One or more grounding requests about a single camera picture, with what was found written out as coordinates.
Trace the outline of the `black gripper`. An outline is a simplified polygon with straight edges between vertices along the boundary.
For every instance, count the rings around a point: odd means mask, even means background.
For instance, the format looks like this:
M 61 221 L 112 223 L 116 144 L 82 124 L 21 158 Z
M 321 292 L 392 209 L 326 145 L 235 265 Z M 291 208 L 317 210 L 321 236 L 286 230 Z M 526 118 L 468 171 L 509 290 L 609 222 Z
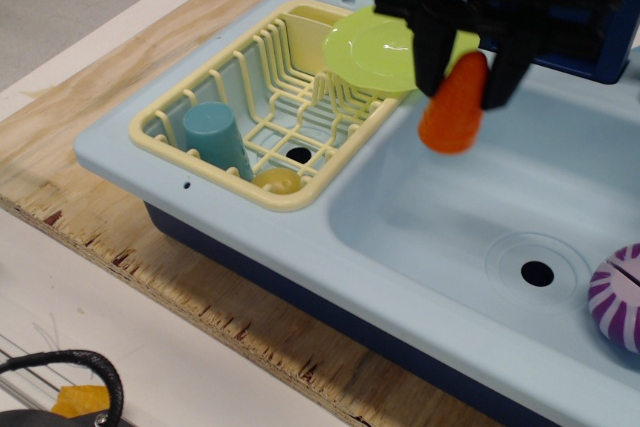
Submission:
M 375 0 L 376 10 L 400 17 L 413 31 L 415 82 L 433 96 L 444 78 L 456 31 L 493 41 L 495 53 L 482 109 L 504 107 L 536 55 L 594 60 L 605 27 L 622 0 Z

